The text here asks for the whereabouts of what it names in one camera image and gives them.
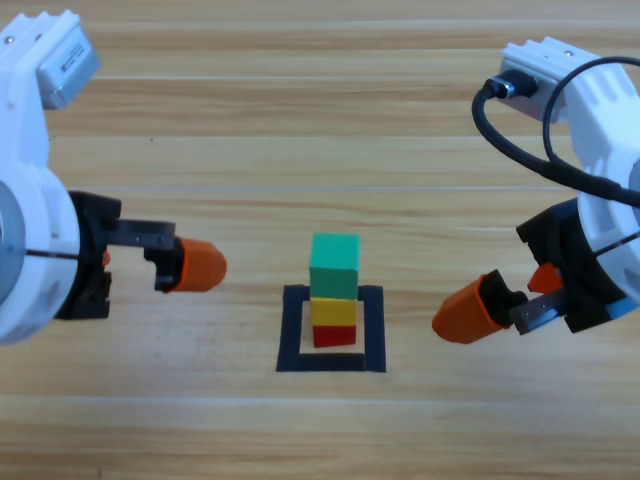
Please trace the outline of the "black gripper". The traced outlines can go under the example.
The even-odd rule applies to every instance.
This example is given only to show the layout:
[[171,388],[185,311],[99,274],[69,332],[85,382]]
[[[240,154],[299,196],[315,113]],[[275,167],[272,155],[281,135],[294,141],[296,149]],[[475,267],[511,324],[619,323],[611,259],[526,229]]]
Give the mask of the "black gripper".
[[165,294],[208,292],[224,280],[227,260],[212,243],[176,237],[171,222],[122,219],[115,198],[73,191],[71,200],[80,226],[78,269],[56,320],[108,317],[110,245],[143,249],[156,266],[155,290]]
[[521,334],[562,318],[578,333],[633,311],[627,296],[596,260],[582,230],[575,199],[556,204],[516,228],[538,267],[528,300],[512,291],[498,270],[447,297],[432,320],[443,340],[471,344],[513,324]]

